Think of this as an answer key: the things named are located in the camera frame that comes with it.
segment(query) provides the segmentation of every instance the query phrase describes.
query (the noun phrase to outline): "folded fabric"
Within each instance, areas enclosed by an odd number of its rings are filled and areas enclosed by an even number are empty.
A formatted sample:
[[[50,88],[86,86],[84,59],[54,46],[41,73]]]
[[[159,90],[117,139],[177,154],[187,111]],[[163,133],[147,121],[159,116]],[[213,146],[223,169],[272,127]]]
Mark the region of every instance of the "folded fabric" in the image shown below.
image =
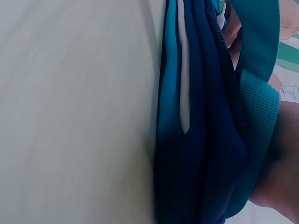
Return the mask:
[[[170,0],[167,9],[167,18],[175,12],[176,1]],[[165,45],[168,46],[168,38],[165,32]],[[157,130],[158,139],[154,157],[154,200],[155,216],[158,223],[191,223],[198,217],[199,213],[199,193],[200,175],[202,172],[203,146],[205,144],[205,118],[203,90],[201,82],[203,74],[200,72],[201,58],[197,58],[198,52],[194,52],[196,57],[191,54],[191,60],[199,60],[198,64],[190,68],[190,128],[185,135],[179,133],[175,138],[168,133],[162,133],[166,129]],[[167,64],[169,62],[169,52],[167,51]],[[158,125],[161,121],[160,112],[163,108],[160,100]]]
[[[176,1],[170,0],[165,24],[167,63],[161,85],[159,122],[157,124],[158,138],[161,140],[161,144],[164,139],[176,138],[181,135],[176,11]]]
[[[244,103],[241,97],[239,70],[235,71],[226,46],[226,42],[218,26],[218,18],[215,8],[210,0],[205,0],[206,18],[212,31],[216,44],[221,70],[224,76],[226,93],[228,97],[229,108],[234,120],[235,127],[244,143],[246,149],[249,149],[249,130],[246,118]]]
[[[226,209],[226,217],[246,204],[256,183],[279,108],[279,94],[268,81],[278,52],[279,0],[230,0],[242,24],[241,95],[248,117],[250,165],[240,178]]]
[[[204,55],[208,111],[208,170],[199,223],[215,224],[224,215],[233,189],[248,167],[249,157],[230,112],[220,65],[222,58],[206,18],[204,0],[193,1],[193,12]],[[233,70],[226,74],[233,75]]]

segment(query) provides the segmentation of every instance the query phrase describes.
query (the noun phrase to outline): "cartoon print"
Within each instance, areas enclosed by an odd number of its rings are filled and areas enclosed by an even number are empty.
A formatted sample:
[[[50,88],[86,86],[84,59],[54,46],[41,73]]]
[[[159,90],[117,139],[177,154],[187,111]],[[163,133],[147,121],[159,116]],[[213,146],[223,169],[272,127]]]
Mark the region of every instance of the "cartoon print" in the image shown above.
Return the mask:
[[[296,97],[299,84],[299,0],[280,0],[280,11],[278,57],[269,84],[279,91],[282,100],[299,103],[299,97]]]
[[[279,89],[279,94],[283,101],[299,103],[299,89],[296,84],[294,86],[282,86]]]

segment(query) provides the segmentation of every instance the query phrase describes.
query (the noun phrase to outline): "blue garment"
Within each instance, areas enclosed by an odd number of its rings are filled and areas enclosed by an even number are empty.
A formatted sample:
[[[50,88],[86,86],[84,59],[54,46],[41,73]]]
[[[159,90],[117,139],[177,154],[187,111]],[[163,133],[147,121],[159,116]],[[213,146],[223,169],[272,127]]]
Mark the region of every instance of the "blue garment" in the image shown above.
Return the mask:
[[[161,144],[164,144],[164,139],[177,138],[181,135],[176,11],[176,0],[170,0],[165,24],[167,63],[162,79],[157,123],[158,138]]]
[[[167,20],[170,10],[173,10],[171,8],[172,3],[175,3],[175,0],[169,1]],[[196,35],[194,22],[193,33]],[[178,60],[180,60],[179,36],[177,33],[175,37],[177,38]],[[169,39],[166,37],[166,46],[169,44],[168,41]],[[199,177],[202,172],[203,159],[203,147],[201,145],[205,142],[206,127],[204,126],[205,118],[203,117],[205,111],[204,82],[200,50],[192,53],[190,59],[194,62],[190,73],[190,82],[192,82],[190,83],[190,121],[192,124],[185,135],[179,133],[176,138],[172,138],[169,133],[165,133],[157,139],[154,156],[154,199],[155,217],[159,224],[187,224],[192,223],[199,216],[199,189],[201,186]]]
[[[234,71],[230,53],[226,46],[226,42],[224,40],[220,27],[218,26],[217,14],[211,0],[205,0],[205,11],[206,11],[206,18],[208,20],[217,47],[221,70],[224,75],[229,108],[233,116],[235,127],[246,147],[246,150],[248,151],[249,150],[248,127],[249,126],[247,124],[248,121],[246,118],[246,112],[241,98],[241,91],[240,91],[241,73],[239,70]]]
[[[208,170],[199,223],[215,224],[223,216],[233,189],[248,167],[249,160],[229,109],[219,55],[206,19],[204,0],[193,1],[193,12],[204,55],[209,115]]]

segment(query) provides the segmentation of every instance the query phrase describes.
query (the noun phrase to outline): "white surface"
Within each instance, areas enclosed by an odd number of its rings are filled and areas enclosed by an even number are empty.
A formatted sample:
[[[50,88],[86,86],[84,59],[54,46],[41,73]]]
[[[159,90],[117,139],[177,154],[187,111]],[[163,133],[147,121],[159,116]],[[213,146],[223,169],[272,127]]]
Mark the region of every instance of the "white surface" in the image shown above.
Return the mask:
[[[153,223],[163,14],[161,0],[0,1],[1,223]],[[282,223],[253,207],[234,220]]]

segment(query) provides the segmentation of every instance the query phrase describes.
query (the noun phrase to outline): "teal strap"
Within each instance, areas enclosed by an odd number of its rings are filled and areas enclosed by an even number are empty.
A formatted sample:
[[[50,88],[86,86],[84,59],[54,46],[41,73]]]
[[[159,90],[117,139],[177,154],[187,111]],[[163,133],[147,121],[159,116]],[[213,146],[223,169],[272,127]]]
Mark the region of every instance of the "teal strap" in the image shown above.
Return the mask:
[[[268,81],[278,52],[280,15],[278,0],[230,0],[242,24],[241,95],[251,139],[251,164],[240,178],[226,209],[226,218],[246,204],[260,171],[276,122],[279,94]]]

